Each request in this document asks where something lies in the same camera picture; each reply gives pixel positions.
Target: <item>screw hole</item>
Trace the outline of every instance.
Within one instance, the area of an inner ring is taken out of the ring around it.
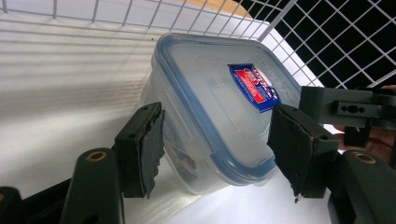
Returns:
[[[359,111],[359,108],[356,105],[350,105],[347,108],[347,112],[349,112],[351,114],[356,114],[356,113],[358,113],[358,111]]]
[[[95,151],[88,155],[86,158],[87,161],[101,161],[104,159],[106,156],[106,153],[104,151]]]
[[[81,224],[96,224],[99,222],[99,215],[89,214],[82,219]]]
[[[319,139],[321,140],[328,140],[329,138],[326,135],[320,135]]]
[[[376,163],[376,160],[373,157],[363,154],[363,153],[359,153],[359,152],[355,153],[355,158],[357,158],[358,160],[360,160],[362,162],[368,163],[368,164]]]

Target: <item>metal grid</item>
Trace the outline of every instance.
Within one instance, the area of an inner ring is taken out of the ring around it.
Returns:
[[[283,62],[294,53],[302,56],[304,66],[294,74],[305,67],[315,71],[317,77],[308,77],[308,85],[318,79],[325,86],[345,89],[394,84],[396,23],[395,9],[389,2],[297,2],[290,16],[282,18],[276,27],[283,39],[277,41],[273,50],[282,48],[281,43],[288,41],[293,52]]]
[[[29,7],[21,7],[27,4],[23,1],[2,0],[2,10],[4,13],[29,13],[53,19],[111,22],[122,26],[164,29],[169,32],[254,39],[263,41],[267,47],[268,43],[275,42],[271,47],[272,51],[294,76],[305,76],[307,81],[303,82],[303,85],[317,86],[321,85],[321,81],[328,87],[350,89],[394,82],[396,23],[394,9],[387,7],[390,6],[390,0],[239,0],[231,14],[223,12],[226,0],[222,1],[217,10],[206,7],[208,0],[201,6],[191,5],[188,0],[120,0],[120,7],[114,8],[118,11],[117,17],[106,15],[109,2],[112,1],[85,1],[83,6],[89,10],[78,14],[74,10],[61,11],[60,5],[82,4],[79,1],[42,1],[42,8],[32,10]],[[150,5],[152,10],[139,12],[139,6],[142,5]],[[351,17],[347,14],[346,8],[355,5],[368,7],[361,7],[364,10]],[[241,6],[248,6],[245,15],[236,15],[236,10]],[[324,14],[325,17],[318,19],[315,16],[317,14]],[[375,30],[369,33],[362,25],[367,18],[376,22]],[[335,35],[332,31],[335,28],[330,24],[337,20],[346,25]],[[272,32],[274,28],[281,36]],[[381,35],[384,32],[388,34],[386,39]],[[357,34],[359,40],[348,40],[346,35],[352,33]],[[386,47],[382,45],[384,42],[388,43]],[[367,55],[366,61],[370,61],[368,63],[356,56],[362,52],[364,54],[365,48],[374,51]]]
[[[231,14],[223,12],[223,8],[227,2],[230,0],[222,1],[219,9],[212,10],[207,8],[206,5],[209,3],[209,0],[205,0],[201,7],[192,5],[188,3],[188,0],[181,0],[181,1],[173,1],[173,0],[121,0],[123,3],[123,7],[120,7],[120,14],[122,14],[121,18],[107,18],[101,19],[99,18],[98,13],[105,8],[103,6],[104,3],[111,2],[105,0],[92,0],[90,4],[85,4],[84,7],[92,7],[89,10],[92,13],[87,12],[84,15],[78,15],[73,11],[59,11],[59,5],[62,1],[60,0],[51,0],[45,1],[42,3],[44,5],[43,9],[40,10],[32,10],[29,7],[20,7],[20,5],[16,5],[15,7],[10,7],[9,3],[18,2],[12,0],[2,0],[2,7],[4,13],[27,13],[27,14],[34,14],[39,16],[51,16],[53,19],[57,18],[66,18],[66,19],[74,19],[74,20],[84,20],[84,21],[91,21],[94,22],[111,22],[111,23],[118,23],[125,25],[132,25],[132,26],[140,26],[145,27],[148,29],[156,28],[156,29],[165,29],[169,32],[187,32],[187,33],[195,33],[195,34],[202,34],[202,35],[217,35],[217,36],[227,36],[233,38],[247,38],[247,39],[257,39],[262,32],[265,30],[268,33],[269,29],[272,29],[274,25],[268,26],[267,19],[272,15],[273,17],[278,15],[284,15],[287,10],[289,10],[293,2],[288,4],[283,4],[285,1],[257,1],[257,0],[241,0],[237,7],[233,10]],[[241,8],[241,4],[243,2],[252,2],[253,5],[249,8],[244,16],[238,16],[235,14],[238,8]],[[153,12],[150,11],[147,15],[144,15],[144,18],[140,17],[138,19],[132,16],[134,9],[138,8],[141,4],[151,4],[154,6]],[[251,19],[248,17],[249,11],[253,7],[259,7],[260,12],[269,11],[269,14],[266,18],[262,21],[257,21],[256,17]],[[166,14],[165,10],[169,10],[175,15]],[[190,14],[190,19],[187,21],[183,21],[181,19],[181,14]],[[163,14],[166,17],[168,22],[158,22],[159,20],[163,19]],[[205,24],[200,24],[200,27],[205,27],[196,29],[196,23],[200,21],[202,18],[210,18],[210,20],[206,20]],[[221,20],[221,25],[214,27],[215,23]]]

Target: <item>transparent plastic container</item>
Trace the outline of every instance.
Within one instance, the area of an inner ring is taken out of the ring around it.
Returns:
[[[271,110],[249,101],[233,77],[235,64],[253,64],[282,104],[298,106],[300,86],[256,41],[168,34],[152,57],[141,104],[162,102],[166,154],[193,193],[260,184],[277,171],[267,146]]]

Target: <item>label sticker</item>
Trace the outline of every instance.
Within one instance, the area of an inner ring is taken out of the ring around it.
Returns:
[[[228,64],[236,86],[261,113],[281,103],[270,80],[253,63]]]

